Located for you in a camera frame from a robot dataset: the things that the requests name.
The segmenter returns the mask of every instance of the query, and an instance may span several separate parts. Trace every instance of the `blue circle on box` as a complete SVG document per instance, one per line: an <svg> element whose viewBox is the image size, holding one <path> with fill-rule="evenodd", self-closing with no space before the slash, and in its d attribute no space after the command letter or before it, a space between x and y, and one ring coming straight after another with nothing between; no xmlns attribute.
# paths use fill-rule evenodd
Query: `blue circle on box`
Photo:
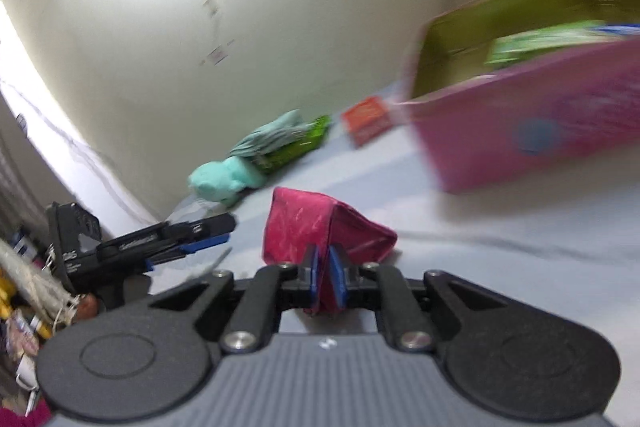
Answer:
<svg viewBox="0 0 640 427"><path fill-rule="evenodd" d="M520 123L516 130L518 149L531 156L553 150L559 141L560 126L546 118L529 118Z"/></svg>

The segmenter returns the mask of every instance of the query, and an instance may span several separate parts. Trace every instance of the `teal plush toy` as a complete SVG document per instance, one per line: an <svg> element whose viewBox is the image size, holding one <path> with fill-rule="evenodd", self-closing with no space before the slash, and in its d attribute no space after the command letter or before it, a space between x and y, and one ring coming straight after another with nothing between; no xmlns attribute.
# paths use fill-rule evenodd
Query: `teal plush toy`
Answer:
<svg viewBox="0 0 640 427"><path fill-rule="evenodd" d="M266 177L252 163L238 156L223 162L210 162L195 169L189 176L189 186L199 198L219 201L230 207L240 199L245 188L261 188Z"/></svg>

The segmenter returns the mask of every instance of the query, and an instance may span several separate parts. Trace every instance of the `metal screw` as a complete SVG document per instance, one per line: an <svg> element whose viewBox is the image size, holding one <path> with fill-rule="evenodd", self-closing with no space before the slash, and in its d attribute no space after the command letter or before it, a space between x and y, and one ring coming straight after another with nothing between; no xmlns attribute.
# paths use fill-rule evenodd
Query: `metal screw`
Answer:
<svg viewBox="0 0 640 427"><path fill-rule="evenodd" d="M332 339L331 337L327 337L325 339L322 339L319 343L318 346L322 347L322 349L334 349L335 346L337 346L338 343L335 341L335 339Z"/></svg>
<svg viewBox="0 0 640 427"><path fill-rule="evenodd" d="M222 341L229 349L244 351L252 347L258 339L255 338L253 333L249 333L249 331L233 331L232 333L227 333Z"/></svg>
<svg viewBox="0 0 640 427"><path fill-rule="evenodd" d="M400 337L400 346L408 351L422 351L433 346L433 339L425 331L407 331Z"/></svg>

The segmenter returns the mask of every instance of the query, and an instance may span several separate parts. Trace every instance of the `red cloth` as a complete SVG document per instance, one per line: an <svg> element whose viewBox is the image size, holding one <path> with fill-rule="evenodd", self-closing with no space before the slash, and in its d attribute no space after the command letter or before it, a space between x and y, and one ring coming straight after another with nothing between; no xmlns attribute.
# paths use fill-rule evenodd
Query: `red cloth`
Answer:
<svg viewBox="0 0 640 427"><path fill-rule="evenodd" d="M354 264L379 263L396 240L396 232L366 219L346 203L317 192L276 187L264 229L262 258L267 264L299 263L306 247L317 245L320 302L313 311L336 312L329 277L324 277L329 245L340 243Z"/></svg>
<svg viewBox="0 0 640 427"><path fill-rule="evenodd" d="M8 409L0 409L0 426L2 427L40 427L50 418L51 411L44 400L40 400L28 416L18 416Z"/></svg>

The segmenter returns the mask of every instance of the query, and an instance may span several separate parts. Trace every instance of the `red small box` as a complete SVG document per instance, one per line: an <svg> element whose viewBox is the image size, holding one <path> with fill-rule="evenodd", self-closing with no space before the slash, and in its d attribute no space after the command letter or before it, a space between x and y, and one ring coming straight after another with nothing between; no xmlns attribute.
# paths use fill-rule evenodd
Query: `red small box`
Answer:
<svg viewBox="0 0 640 427"><path fill-rule="evenodd" d="M342 121L356 147L380 136L394 126L386 104L379 96L370 96L347 109Z"/></svg>

